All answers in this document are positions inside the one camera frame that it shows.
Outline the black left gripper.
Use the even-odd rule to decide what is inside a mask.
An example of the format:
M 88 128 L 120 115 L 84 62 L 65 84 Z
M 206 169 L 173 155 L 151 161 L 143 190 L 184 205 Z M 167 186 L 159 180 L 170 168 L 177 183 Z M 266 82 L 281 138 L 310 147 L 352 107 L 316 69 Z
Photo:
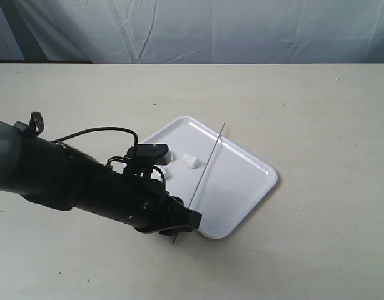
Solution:
M 116 220 L 132 226 L 139 233 L 176 236 L 200 226 L 202 214 L 185 207 L 157 179 L 135 174 L 118 175 L 116 184 Z

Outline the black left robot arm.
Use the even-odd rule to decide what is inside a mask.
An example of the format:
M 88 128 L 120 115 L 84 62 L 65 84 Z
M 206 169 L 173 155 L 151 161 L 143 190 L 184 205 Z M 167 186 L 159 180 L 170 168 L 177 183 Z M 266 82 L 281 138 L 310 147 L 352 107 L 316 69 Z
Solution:
M 169 164 L 166 144 L 137 144 L 122 172 L 66 144 L 47 141 L 24 123 L 0 121 L 0 191 L 59 211 L 78 208 L 130 225 L 140 233 L 172 236 L 199 228 L 202 215 L 188 209 L 153 171 Z

